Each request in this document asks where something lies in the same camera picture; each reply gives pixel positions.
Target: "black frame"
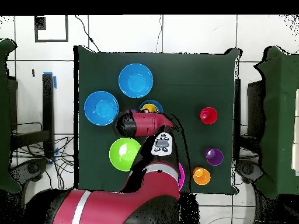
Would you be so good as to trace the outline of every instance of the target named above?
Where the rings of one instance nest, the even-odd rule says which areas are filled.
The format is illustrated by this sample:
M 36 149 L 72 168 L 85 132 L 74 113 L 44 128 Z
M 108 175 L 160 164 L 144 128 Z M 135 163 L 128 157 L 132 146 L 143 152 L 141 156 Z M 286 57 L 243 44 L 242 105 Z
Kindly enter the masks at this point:
M 43 130 L 22 134 L 12 134 L 11 151 L 18 148 L 44 142 L 45 157 L 54 156 L 54 110 L 53 76 L 43 75 Z

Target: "bowl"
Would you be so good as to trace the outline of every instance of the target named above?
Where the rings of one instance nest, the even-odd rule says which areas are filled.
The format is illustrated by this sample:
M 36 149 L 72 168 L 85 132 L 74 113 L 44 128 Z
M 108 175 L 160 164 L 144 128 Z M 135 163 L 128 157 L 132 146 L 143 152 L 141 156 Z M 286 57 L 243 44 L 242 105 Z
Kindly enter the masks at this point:
M 106 91 L 97 91 L 88 96 L 84 103 L 87 119 L 95 125 L 112 123 L 119 112 L 119 104 L 115 97 Z
M 109 159 L 112 165 L 124 172 L 131 169 L 141 145 L 132 138 L 119 138 L 110 147 Z
M 139 109 L 142 109 L 145 104 L 152 104 L 156 107 L 156 109 L 158 110 L 158 113 L 163 113 L 163 107 L 156 100 L 146 100 L 146 101 L 142 102 L 139 106 Z
M 180 178 L 179 178 L 179 190 L 182 189 L 185 181 L 185 172 L 183 170 L 182 165 L 179 163 L 179 169 L 180 169 Z
M 143 64 L 129 64 L 119 74 L 119 88 L 130 98 L 147 95 L 153 84 L 151 71 Z

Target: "cup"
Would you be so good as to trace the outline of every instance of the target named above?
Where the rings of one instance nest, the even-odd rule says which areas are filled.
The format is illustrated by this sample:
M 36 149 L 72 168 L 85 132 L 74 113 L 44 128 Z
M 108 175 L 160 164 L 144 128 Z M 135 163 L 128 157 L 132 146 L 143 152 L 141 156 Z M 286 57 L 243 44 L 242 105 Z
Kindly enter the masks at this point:
M 193 170 L 193 180 L 196 184 L 204 186 L 211 180 L 211 175 L 208 170 L 202 167 L 197 167 Z
M 219 149 L 208 148 L 205 151 L 207 162 L 212 166 L 218 166 L 223 161 L 223 153 Z
M 205 124 L 212 124 L 217 120 L 217 111 L 212 107 L 202 109 L 199 114 L 201 121 Z

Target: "purple cup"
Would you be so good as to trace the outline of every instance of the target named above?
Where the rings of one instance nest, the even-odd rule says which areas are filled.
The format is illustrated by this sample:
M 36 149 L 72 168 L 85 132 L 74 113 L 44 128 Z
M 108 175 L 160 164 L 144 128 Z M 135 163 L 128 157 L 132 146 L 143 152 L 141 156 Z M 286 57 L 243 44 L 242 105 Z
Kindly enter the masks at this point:
M 219 149 L 209 148 L 205 151 L 207 162 L 212 166 L 218 166 L 223 161 L 223 153 Z

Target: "light blue bowl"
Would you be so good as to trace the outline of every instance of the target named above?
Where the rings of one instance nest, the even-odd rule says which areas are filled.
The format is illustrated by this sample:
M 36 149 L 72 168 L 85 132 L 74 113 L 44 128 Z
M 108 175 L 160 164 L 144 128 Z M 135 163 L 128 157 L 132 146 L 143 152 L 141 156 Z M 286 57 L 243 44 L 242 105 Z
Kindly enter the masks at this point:
M 153 84 L 151 71 L 142 64 L 129 64 L 119 74 L 119 88 L 130 98 L 147 95 Z
M 158 113 L 163 113 L 163 107 L 162 107 L 161 104 L 160 104 L 159 102 L 157 102 L 156 100 L 146 100 L 146 101 L 142 102 L 141 105 L 139 106 L 139 109 L 142 109 L 142 107 L 143 107 L 145 104 L 153 104 L 153 105 L 155 105 L 155 107 L 157 108 Z
M 119 112 L 119 104 L 112 94 L 106 91 L 97 91 L 86 99 L 84 112 L 92 124 L 108 125 L 112 123 Z

